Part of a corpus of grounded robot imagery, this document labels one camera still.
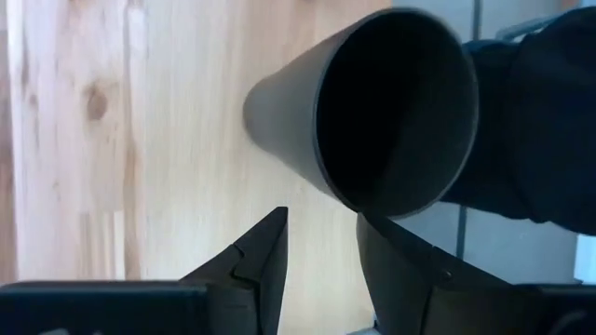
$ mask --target black plastic part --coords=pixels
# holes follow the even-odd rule
[[[276,334],[288,257],[276,208],[181,281],[26,282],[0,288],[0,334]]]
[[[382,334],[596,333],[596,288],[512,286],[386,218],[359,215],[360,262]]]
[[[439,20],[388,8],[258,83],[251,138],[349,208],[404,217],[464,165],[478,125],[471,62]]]

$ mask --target wood knot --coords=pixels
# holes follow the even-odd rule
[[[108,99],[105,94],[96,86],[88,90],[87,118],[91,121],[99,121],[108,110]]]

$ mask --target black fabric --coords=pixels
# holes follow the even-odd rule
[[[443,200],[596,235],[596,7],[470,53],[479,133]]]

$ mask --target black cloth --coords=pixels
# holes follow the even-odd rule
[[[596,7],[470,54],[479,131],[443,201],[596,235]]]

